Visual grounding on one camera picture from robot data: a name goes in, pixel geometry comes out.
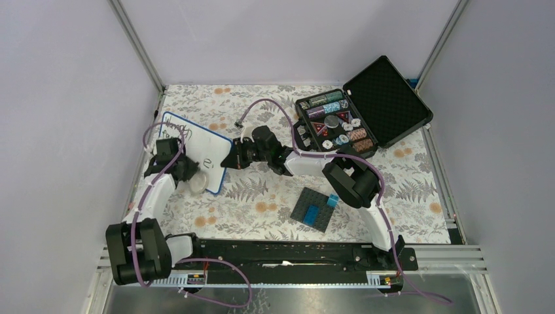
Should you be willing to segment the grey mesh sponge eraser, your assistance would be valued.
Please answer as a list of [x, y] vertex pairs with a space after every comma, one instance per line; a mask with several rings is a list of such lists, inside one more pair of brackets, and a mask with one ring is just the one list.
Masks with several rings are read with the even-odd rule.
[[208, 186], [207, 174], [203, 171], [195, 173], [188, 181], [188, 188], [192, 195], [200, 195], [205, 192]]

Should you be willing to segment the blue framed whiteboard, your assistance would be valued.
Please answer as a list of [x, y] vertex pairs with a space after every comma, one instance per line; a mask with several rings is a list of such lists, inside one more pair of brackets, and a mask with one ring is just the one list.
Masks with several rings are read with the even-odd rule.
[[[226, 173], [221, 162], [228, 156], [232, 140], [169, 111], [163, 112], [162, 121], [165, 124], [160, 127], [159, 137], [184, 135], [186, 156], [199, 163], [200, 169], [207, 175], [206, 190], [217, 195]], [[167, 126], [168, 123], [175, 124], [178, 129]]]

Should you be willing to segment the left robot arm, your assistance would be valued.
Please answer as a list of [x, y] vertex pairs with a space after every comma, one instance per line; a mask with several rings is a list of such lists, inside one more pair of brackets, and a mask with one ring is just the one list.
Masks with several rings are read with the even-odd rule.
[[194, 234], [168, 236], [159, 225], [177, 184], [191, 179], [198, 170], [198, 164], [186, 156], [182, 140], [173, 137], [156, 142], [138, 205], [105, 232], [116, 284], [148, 285], [169, 277], [178, 262], [188, 269], [202, 263], [203, 252], [193, 245]]

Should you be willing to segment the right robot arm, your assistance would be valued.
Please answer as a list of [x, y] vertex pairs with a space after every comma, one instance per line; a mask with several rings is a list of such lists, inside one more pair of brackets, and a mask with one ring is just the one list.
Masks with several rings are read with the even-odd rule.
[[221, 162], [222, 167], [245, 169], [264, 162], [277, 175], [309, 175], [328, 180], [338, 197], [361, 210], [368, 225], [376, 263], [386, 270], [401, 261], [402, 239], [395, 234], [389, 215], [382, 209], [385, 192], [383, 175], [354, 149], [337, 152], [308, 152], [281, 144], [268, 126], [253, 128], [247, 137], [235, 138]]

